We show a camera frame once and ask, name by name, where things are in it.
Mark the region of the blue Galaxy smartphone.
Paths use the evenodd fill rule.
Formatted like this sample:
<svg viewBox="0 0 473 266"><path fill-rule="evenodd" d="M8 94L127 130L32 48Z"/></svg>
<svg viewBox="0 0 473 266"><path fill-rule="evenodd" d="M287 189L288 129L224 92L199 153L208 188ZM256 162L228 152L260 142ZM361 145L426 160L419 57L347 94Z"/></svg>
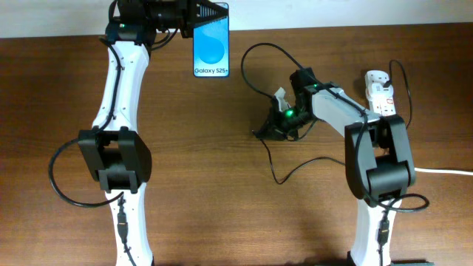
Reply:
<svg viewBox="0 0 473 266"><path fill-rule="evenodd" d="M230 75L229 17L194 29L193 74L196 78Z"/></svg>

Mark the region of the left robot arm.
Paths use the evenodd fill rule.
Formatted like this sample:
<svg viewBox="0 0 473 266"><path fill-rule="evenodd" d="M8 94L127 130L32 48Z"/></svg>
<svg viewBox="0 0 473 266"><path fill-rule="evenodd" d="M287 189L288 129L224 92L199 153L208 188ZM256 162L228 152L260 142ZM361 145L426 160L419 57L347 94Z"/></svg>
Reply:
<svg viewBox="0 0 473 266"><path fill-rule="evenodd" d="M212 1L117 0L109 7L106 86L92 128L79 132L78 146L112 212L117 265L154 264L145 215L152 154L138 134L137 110L151 54L167 44L156 35L175 29L191 38L195 29L228 16L226 3Z"/></svg>

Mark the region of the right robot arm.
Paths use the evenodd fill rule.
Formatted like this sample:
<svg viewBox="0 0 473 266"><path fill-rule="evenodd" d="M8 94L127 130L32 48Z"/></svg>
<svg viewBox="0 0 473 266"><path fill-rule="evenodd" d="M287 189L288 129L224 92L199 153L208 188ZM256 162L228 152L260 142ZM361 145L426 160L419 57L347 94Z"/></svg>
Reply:
<svg viewBox="0 0 473 266"><path fill-rule="evenodd" d="M344 138L347 184L357 199L358 213L350 265L391 265L389 254L395 215L416 181L415 166L404 120L365 109L334 83L322 83L311 68L290 76L295 106L280 88L262 128L254 133L262 142L301 140L299 129L316 121L328 123Z"/></svg>

